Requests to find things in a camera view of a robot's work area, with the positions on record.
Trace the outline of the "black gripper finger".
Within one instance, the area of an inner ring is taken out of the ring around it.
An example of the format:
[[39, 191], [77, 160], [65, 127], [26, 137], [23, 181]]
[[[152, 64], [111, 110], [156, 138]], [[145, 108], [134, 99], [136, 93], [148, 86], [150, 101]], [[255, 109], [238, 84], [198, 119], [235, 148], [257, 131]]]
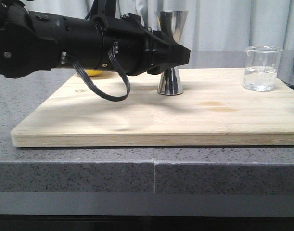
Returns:
[[162, 31], [147, 33], [146, 63], [147, 73], [160, 74], [167, 69], [189, 62], [191, 50], [177, 44]]

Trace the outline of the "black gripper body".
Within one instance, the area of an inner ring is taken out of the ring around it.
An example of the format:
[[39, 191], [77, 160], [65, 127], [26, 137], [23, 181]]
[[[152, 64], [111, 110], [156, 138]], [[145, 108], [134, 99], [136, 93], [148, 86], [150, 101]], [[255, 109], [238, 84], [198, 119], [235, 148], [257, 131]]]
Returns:
[[159, 37], [142, 25], [140, 16], [129, 13], [116, 18], [102, 13], [93, 14], [91, 21], [99, 34], [91, 69], [116, 71], [108, 56], [116, 42], [116, 59], [126, 74], [159, 73]]

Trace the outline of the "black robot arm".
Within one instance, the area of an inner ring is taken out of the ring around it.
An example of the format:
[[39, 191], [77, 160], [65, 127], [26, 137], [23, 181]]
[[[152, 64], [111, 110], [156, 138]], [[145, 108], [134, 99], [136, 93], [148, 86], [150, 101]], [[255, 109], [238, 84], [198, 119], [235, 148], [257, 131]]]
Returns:
[[84, 69], [114, 69], [108, 52], [116, 55], [130, 76], [160, 74], [189, 62], [190, 50], [161, 31], [150, 31], [141, 18], [115, 16], [114, 0], [96, 0], [89, 19], [27, 11], [18, 0], [0, 0], [0, 74], [21, 78], [39, 70], [70, 68], [62, 53], [76, 58]]

